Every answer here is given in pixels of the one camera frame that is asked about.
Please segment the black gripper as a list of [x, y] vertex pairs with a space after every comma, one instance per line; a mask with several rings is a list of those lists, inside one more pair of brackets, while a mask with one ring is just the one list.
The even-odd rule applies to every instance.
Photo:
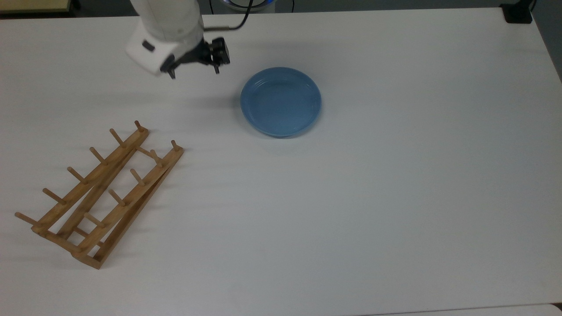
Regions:
[[215, 74], [219, 74], [220, 66], [231, 63], [225, 39], [223, 37], [217, 37], [210, 43], [203, 39], [195, 48], [184, 53], [177, 59], [175, 59], [174, 55], [169, 55], [163, 61], [160, 71], [162, 73], [167, 73], [172, 80], [176, 80], [175, 69], [177, 65], [188, 63], [200, 63], [213, 66]]

